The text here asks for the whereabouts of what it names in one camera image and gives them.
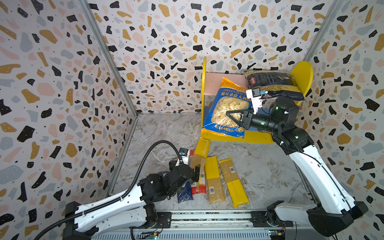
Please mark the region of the black penne pasta bag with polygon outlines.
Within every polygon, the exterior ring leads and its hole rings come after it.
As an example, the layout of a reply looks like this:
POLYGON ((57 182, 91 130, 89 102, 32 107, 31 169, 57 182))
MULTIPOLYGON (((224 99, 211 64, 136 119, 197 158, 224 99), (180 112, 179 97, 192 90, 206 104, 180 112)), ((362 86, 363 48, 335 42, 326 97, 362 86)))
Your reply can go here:
POLYGON ((249 89, 267 91, 264 99, 289 98, 303 101, 304 95, 291 73, 282 71, 246 71, 244 73, 249 89))

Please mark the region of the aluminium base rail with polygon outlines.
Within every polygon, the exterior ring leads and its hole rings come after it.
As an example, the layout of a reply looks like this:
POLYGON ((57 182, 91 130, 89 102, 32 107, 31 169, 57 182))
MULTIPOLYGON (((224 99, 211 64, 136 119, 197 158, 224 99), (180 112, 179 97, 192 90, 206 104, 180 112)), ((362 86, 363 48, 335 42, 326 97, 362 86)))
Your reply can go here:
POLYGON ((164 227, 134 229, 136 240, 324 240, 311 226, 273 227, 260 210, 169 210, 164 227))

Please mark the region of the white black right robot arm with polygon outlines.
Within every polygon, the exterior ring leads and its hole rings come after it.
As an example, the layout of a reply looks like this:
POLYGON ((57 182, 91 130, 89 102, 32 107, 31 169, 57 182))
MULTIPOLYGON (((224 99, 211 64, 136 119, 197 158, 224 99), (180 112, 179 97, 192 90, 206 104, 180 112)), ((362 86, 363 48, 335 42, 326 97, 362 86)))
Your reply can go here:
POLYGON ((299 106, 288 98, 278 98, 267 115, 252 109, 228 111, 226 115, 239 127, 270 133, 273 142, 289 156, 315 195, 312 205, 276 201, 267 208, 271 225, 291 221, 312 226, 325 237, 336 235, 368 212, 364 202, 356 201, 338 182, 321 158, 314 141, 295 125, 299 106))

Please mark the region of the clear yellow spaghetti packet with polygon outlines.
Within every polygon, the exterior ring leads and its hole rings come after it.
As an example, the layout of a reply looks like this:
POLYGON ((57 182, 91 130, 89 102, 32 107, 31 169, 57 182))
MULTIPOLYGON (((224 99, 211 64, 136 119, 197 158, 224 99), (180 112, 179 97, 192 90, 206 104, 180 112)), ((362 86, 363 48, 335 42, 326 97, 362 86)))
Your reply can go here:
POLYGON ((206 158, 205 174, 207 181, 207 194, 209 195, 210 204, 226 202, 219 164, 216 156, 206 158))

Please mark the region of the red pasta packet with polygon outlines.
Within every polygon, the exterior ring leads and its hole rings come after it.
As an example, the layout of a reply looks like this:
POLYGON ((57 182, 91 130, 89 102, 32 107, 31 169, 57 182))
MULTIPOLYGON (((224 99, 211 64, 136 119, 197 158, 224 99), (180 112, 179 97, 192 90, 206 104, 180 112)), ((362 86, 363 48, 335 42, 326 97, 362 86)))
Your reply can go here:
POLYGON ((207 193, 207 187, 206 187, 206 178, 205 178, 205 172, 202 171, 200 174, 199 182, 194 182, 191 185, 191 191, 192 194, 206 194, 207 193))

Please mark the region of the yellow spaghetti box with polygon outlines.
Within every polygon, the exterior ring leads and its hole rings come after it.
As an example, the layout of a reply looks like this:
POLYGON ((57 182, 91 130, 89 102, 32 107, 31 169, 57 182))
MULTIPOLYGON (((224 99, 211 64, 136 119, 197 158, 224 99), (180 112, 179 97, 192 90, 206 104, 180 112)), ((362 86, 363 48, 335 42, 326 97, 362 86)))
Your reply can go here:
POLYGON ((197 147, 195 148, 194 154, 190 161, 190 167, 192 169, 195 169, 196 166, 200 167, 200 169, 204 169, 206 158, 209 154, 210 145, 210 140, 205 138, 199 138, 197 147))

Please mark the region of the dark blue pasta bag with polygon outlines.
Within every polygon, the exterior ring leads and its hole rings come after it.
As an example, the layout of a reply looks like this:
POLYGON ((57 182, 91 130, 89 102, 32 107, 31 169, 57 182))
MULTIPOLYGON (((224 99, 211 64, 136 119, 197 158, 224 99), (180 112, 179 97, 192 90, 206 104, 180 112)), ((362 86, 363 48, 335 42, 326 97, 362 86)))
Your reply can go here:
POLYGON ((184 187, 178 189, 177 198, 179 204, 182 202, 193 200, 191 184, 189 182, 187 182, 184 187))

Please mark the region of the yellow spaghetti bag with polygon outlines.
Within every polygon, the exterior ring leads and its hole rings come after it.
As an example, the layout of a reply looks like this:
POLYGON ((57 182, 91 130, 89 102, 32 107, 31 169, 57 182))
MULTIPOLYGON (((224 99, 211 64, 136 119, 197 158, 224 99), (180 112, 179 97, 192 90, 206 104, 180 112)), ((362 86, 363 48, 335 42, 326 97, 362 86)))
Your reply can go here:
POLYGON ((234 167, 232 159, 228 158, 225 160, 221 160, 219 161, 219 165, 226 181, 233 202, 233 207, 237 208, 240 205, 249 204, 250 201, 239 179, 238 173, 234 167))

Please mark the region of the blue orecchiette pasta bag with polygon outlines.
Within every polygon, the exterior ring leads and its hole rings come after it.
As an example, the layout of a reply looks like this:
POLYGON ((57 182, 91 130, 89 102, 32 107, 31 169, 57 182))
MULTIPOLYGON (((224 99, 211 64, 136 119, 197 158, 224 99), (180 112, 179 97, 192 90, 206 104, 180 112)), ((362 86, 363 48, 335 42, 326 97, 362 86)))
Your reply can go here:
POLYGON ((233 110, 246 110, 252 108, 252 102, 246 96, 245 88, 235 84, 227 78, 222 83, 217 95, 207 113, 202 131, 217 136, 244 138, 244 128, 231 128, 226 126, 226 112, 233 110))

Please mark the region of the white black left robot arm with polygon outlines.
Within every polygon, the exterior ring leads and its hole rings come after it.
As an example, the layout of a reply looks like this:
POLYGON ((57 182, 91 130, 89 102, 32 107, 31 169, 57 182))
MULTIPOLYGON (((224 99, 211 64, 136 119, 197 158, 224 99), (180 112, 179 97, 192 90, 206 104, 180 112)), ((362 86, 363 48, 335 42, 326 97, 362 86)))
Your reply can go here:
POLYGON ((159 219, 155 203, 170 199, 187 182, 198 182, 200 166, 181 164, 169 172, 150 174, 134 184, 130 192, 120 192, 106 199, 66 206, 64 240, 90 240, 123 227, 152 227, 159 219))

